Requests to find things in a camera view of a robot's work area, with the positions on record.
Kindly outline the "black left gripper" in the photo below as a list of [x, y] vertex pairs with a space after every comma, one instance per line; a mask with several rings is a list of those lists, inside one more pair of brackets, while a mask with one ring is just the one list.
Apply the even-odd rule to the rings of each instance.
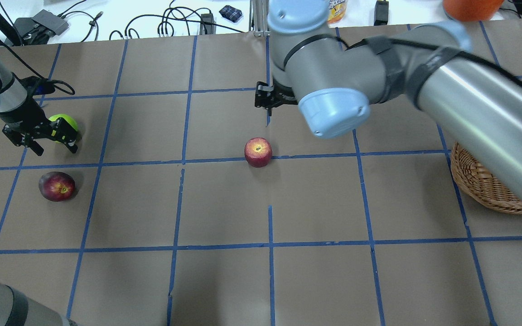
[[0, 113], [5, 126], [2, 129], [16, 147], [31, 149], [37, 156], [44, 153], [37, 139], [48, 138], [63, 144], [71, 153], [78, 151], [78, 125], [75, 120], [48, 120], [44, 110], [31, 96], [16, 109]]

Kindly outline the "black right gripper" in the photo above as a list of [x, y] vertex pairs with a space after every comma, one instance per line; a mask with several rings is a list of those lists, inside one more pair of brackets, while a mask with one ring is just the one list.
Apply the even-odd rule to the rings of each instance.
[[255, 88], [255, 107], [261, 108], [267, 114], [273, 113], [273, 107], [281, 105], [298, 105], [293, 89], [274, 81], [273, 86], [257, 81]]

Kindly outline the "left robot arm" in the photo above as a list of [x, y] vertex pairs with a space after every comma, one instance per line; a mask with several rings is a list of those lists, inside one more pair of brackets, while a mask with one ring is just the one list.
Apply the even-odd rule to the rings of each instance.
[[[34, 99], [60, 90], [63, 81], [50, 80], [35, 72], [20, 79], [0, 61], [0, 119], [3, 134], [17, 147], [26, 147], [41, 156], [39, 139], [63, 144], [78, 151], [78, 129], [63, 117], [49, 119]], [[76, 322], [27, 297], [16, 288], [0, 283], [0, 326], [74, 326]]]

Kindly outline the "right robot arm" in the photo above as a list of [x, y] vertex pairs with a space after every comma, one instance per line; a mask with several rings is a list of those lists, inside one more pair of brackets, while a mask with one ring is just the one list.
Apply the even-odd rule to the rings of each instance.
[[464, 25], [447, 20], [341, 48], [327, 0], [270, 0], [273, 85], [255, 106], [297, 105], [323, 139], [350, 132], [370, 105], [406, 95], [522, 200], [522, 81], [472, 54]]

